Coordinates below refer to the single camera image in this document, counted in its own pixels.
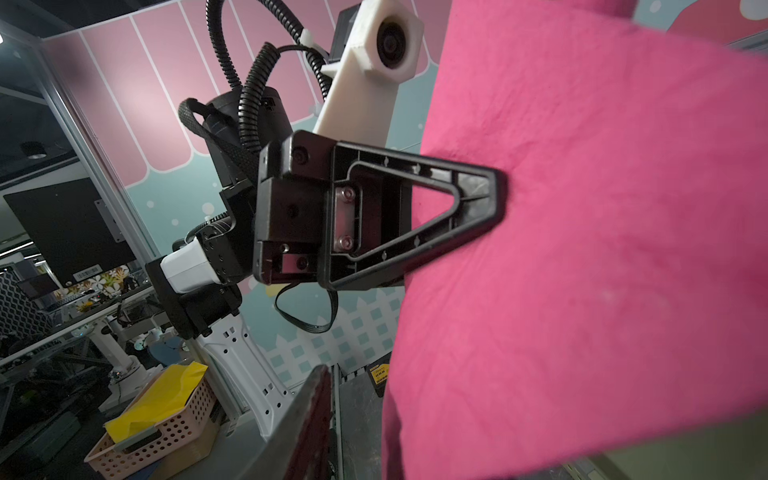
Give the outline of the pink perforated storage basket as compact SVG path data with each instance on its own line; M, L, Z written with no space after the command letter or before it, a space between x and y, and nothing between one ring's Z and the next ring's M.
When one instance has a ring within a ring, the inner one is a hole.
M217 403L203 378L179 413L123 442L115 443L105 433L83 462L104 479L127 479L197 440Z

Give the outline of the pink paper napkin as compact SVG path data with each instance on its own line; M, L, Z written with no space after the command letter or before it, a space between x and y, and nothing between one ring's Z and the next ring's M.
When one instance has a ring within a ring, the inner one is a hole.
M503 221L416 271L387 479L509 478L767 404L767 60L630 1L456 1L426 155Z

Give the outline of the black box with yellow label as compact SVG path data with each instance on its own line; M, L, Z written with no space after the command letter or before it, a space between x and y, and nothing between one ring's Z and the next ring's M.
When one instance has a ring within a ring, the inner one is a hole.
M390 369L391 354L387 353L366 366L366 373L379 398L384 397Z

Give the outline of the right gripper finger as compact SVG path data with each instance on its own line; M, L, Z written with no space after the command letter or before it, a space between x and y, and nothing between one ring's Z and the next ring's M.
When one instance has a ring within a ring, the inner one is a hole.
M262 452L239 479L328 479L332 377L315 367Z

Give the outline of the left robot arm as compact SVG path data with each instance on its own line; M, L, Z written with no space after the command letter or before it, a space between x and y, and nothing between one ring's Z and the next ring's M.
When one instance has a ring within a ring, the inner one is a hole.
M182 101L178 117L205 141L225 211L146 267L172 325L202 345L264 438L292 398L246 332L241 281L315 283L336 304L342 291L397 283L477 239L501 222L506 202L499 170L386 147L423 40L406 6L364 1L343 10L329 49L285 3L267 8L291 43L265 43L240 77L223 5L205 5L229 88L207 103Z

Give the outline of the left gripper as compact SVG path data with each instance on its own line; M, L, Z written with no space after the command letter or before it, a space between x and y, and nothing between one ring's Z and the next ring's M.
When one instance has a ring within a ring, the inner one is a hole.
M394 285L498 225L507 193L495 168L297 131L260 153L253 274L271 285L318 270L335 291Z

